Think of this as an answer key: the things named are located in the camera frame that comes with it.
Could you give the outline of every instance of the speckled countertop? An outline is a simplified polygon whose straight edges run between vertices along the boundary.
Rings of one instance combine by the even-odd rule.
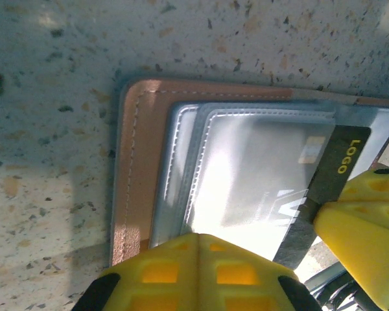
[[[108,265],[136,75],[389,98],[389,1],[0,0],[0,310],[68,310]]]

